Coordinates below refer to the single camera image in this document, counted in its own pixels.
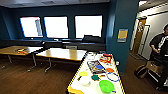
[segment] floor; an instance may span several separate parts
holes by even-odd
[[[44,72],[49,66],[47,61],[39,62],[38,67],[31,72],[27,70],[33,66],[33,60],[18,60],[12,58],[11,64],[6,56],[0,56],[0,94],[65,94],[67,86],[75,75],[79,65],[56,64],[55,67]],[[121,81],[126,94],[168,94],[156,91],[155,85],[148,77],[138,79],[134,70],[145,64],[146,60],[128,57],[125,74]]]
[[[165,91],[157,91],[156,84],[150,76],[146,76],[143,79],[138,79],[134,75],[134,70],[140,66],[146,64],[145,59],[135,59],[131,55],[128,56],[127,67],[124,76],[121,76],[122,84],[126,94],[168,94]]]

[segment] doorway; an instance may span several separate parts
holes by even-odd
[[[135,37],[134,37],[134,43],[133,43],[133,48],[132,48],[132,51],[131,51],[131,55],[136,58],[136,59],[142,59],[138,53],[139,53],[139,49],[143,50],[143,47],[144,46],[144,42],[145,42],[145,38],[147,37],[147,34],[148,34],[148,31],[149,31],[149,26],[148,25],[145,25],[146,23],[146,18],[143,18],[143,19],[139,19],[138,21],[138,25],[137,25],[137,29],[136,29],[136,34],[135,34]]]

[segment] white wall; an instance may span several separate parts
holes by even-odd
[[[166,11],[168,11],[168,5],[163,4],[163,5],[160,5],[160,6],[157,6],[157,7],[154,7],[154,8],[138,13],[137,18],[147,17],[145,25],[150,25],[147,40],[145,42],[144,50],[142,52],[142,56],[146,59],[149,59],[150,52],[151,52],[151,48],[149,47],[149,42],[155,35],[164,32],[163,27],[166,24],[168,24],[168,12]]]

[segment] orange item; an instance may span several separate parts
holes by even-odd
[[[114,72],[114,70],[112,68],[107,68],[106,69],[108,72]]]
[[[68,86],[69,94],[84,94],[81,90],[73,89],[71,86]]]

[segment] ceiling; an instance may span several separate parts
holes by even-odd
[[[71,5],[87,3],[103,3],[110,0],[0,0],[0,6],[8,8],[53,6],[53,5]],[[139,11],[167,3],[168,0],[147,0],[147,3],[139,7]]]
[[[139,12],[168,2],[168,0],[146,0],[146,1],[147,2],[145,4],[139,6]]]
[[[0,0],[0,5],[8,8],[18,8],[18,7],[103,3],[109,1],[110,0]]]

